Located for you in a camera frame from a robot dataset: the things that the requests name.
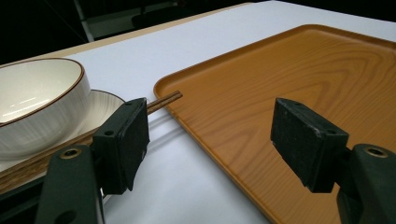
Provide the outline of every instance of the dark background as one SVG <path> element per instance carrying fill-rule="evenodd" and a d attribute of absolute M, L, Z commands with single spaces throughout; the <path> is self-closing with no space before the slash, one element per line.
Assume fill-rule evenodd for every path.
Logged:
<path fill-rule="evenodd" d="M 80 0 L 87 16 L 140 7 L 144 0 Z M 195 14 L 237 5 L 238 0 L 179 1 Z M 347 14 L 396 21 L 389 1 L 287 0 L 294 4 L 329 9 Z M 34 57 L 87 43 L 73 0 L 1 0 L 0 64 Z"/>

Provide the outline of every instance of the orange tray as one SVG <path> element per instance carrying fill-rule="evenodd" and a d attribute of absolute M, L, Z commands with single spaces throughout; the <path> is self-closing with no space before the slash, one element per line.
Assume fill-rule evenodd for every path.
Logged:
<path fill-rule="evenodd" d="M 276 97 L 301 102 L 350 134 L 348 147 L 396 150 L 396 43 L 320 25 L 266 38 L 164 77 L 157 97 L 276 223 L 339 223 L 336 186 L 313 194 L 270 141 Z"/>

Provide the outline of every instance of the saucer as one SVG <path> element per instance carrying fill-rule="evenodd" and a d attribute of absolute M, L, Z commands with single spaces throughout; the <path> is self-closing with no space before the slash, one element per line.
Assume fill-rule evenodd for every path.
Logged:
<path fill-rule="evenodd" d="M 96 90 L 91 90 L 88 97 L 88 102 L 89 107 L 86 118 L 80 123 L 73 133 L 71 133 L 69 136 L 66 136 L 64 139 L 60 140 L 51 147 L 58 146 L 65 141 L 101 126 L 114 113 L 114 111 L 120 107 L 120 105 L 125 103 L 120 97 L 112 93 Z M 0 172 L 25 160 L 27 159 L 17 161 L 0 161 Z"/>

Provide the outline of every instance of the white bowl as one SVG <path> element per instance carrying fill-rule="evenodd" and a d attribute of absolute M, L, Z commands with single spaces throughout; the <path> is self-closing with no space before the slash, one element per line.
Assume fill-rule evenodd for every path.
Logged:
<path fill-rule="evenodd" d="M 87 113 L 90 90 L 73 60 L 0 68 L 0 160 L 27 158 L 72 133 Z"/>

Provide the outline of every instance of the metal screw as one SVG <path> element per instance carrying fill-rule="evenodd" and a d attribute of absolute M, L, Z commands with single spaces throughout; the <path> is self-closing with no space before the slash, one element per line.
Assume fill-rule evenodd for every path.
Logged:
<path fill-rule="evenodd" d="M 379 158 L 386 158 L 388 156 L 388 153 L 381 148 L 373 148 L 373 147 L 367 147 L 365 148 L 366 152 L 370 154 L 371 156 L 379 157 Z"/>
<path fill-rule="evenodd" d="M 77 157 L 81 153 L 79 148 L 69 148 L 61 154 L 61 159 L 70 160 Z"/>

